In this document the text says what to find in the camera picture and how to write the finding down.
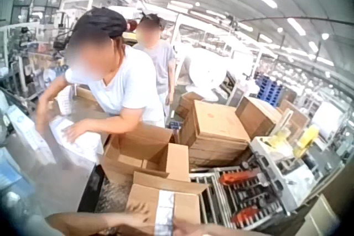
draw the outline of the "white t-shirt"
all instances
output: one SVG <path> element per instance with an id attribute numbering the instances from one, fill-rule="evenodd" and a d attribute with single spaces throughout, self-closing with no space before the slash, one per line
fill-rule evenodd
<path id="1" fill-rule="evenodd" d="M 144 52 L 126 46 L 126 56 L 112 81 L 94 81 L 82 71 L 68 69 L 69 83 L 86 84 L 102 109 L 119 115 L 122 108 L 144 108 L 142 121 L 164 120 L 162 104 L 156 89 L 156 71 L 151 58 Z"/>

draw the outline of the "hand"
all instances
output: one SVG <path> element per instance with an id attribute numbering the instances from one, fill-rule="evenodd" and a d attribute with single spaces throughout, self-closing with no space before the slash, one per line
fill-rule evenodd
<path id="1" fill-rule="evenodd" d="M 44 134 L 48 127 L 49 121 L 49 102 L 45 100 L 39 100 L 37 105 L 37 113 L 35 119 L 35 128 L 40 134 Z"/>
<path id="2" fill-rule="evenodd" d="M 66 139 L 70 142 L 73 143 L 79 136 L 81 136 L 83 133 L 90 131 L 91 128 L 91 119 L 84 119 L 81 120 L 67 128 L 65 128 L 64 131 L 64 136 Z"/>
<path id="3" fill-rule="evenodd" d="M 125 225 L 133 228 L 147 227 L 149 224 L 149 208 L 146 203 L 130 204 L 126 212 L 123 214 L 123 222 Z"/>
<path id="4" fill-rule="evenodd" d="M 173 236 L 203 236 L 207 234 L 204 225 L 191 224 L 182 219 L 174 219 L 173 225 Z"/>
<path id="5" fill-rule="evenodd" d="M 173 92 L 169 92 L 166 98 L 166 105 L 171 105 L 173 103 Z"/>

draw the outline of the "window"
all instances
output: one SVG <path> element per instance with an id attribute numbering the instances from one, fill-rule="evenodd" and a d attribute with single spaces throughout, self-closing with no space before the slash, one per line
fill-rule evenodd
<path id="1" fill-rule="evenodd" d="M 60 7 L 61 0 L 34 0 L 32 13 L 29 14 L 31 0 L 13 0 L 11 24 L 40 22 L 53 24 L 54 15 Z"/>

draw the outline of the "gray t-shirt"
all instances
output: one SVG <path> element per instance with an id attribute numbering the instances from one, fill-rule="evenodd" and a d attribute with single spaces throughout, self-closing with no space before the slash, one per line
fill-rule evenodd
<path id="1" fill-rule="evenodd" d="M 160 40 L 159 43 L 151 49 L 147 49 L 141 44 L 136 44 L 133 47 L 144 51 L 153 60 L 156 69 L 157 93 L 162 94 L 168 91 L 168 63 L 175 59 L 172 46 L 167 41 Z"/>

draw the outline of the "conveyor belt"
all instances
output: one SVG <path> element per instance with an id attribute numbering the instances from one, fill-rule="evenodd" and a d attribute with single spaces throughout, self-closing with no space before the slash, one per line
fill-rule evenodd
<path id="1" fill-rule="evenodd" d="M 210 185 L 200 195 L 202 223 L 216 223 L 228 228 L 251 230 L 282 211 L 276 195 L 272 193 L 272 190 L 263 187 L 257 177 L 250 178 L 237 185 L 227 186 L 219 183 L 219 178 L 223 174 L 239 171 L 242 171 L 239 166 L 233 166 L 190 174 L 192 182 Z M 252 206 L 258 206 L 259 212 L 244 221 L 232 221 L 235 214 Z"/>

